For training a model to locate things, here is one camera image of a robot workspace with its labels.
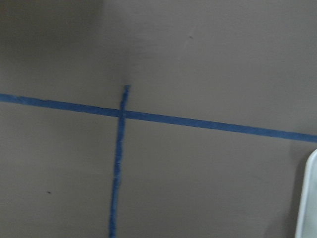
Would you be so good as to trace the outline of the cream rabbit tray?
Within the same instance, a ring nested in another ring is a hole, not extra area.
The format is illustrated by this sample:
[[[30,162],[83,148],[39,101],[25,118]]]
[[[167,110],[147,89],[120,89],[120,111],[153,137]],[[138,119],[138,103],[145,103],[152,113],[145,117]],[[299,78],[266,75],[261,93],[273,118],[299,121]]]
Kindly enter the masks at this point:
[[[294,237],[317,237],[317,150],[311,153],[306,162]]]

